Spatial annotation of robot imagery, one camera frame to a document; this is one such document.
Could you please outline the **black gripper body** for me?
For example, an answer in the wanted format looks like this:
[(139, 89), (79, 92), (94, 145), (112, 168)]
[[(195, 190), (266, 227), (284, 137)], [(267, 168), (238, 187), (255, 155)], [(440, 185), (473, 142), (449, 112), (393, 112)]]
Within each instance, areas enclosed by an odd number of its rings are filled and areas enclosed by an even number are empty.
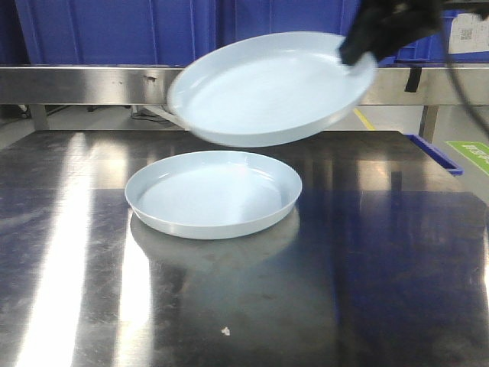
[(440, 28), (442, 1), (362, 1), (338, 49), (344, 65), (355, 65), (364, 54), (377, 61)]

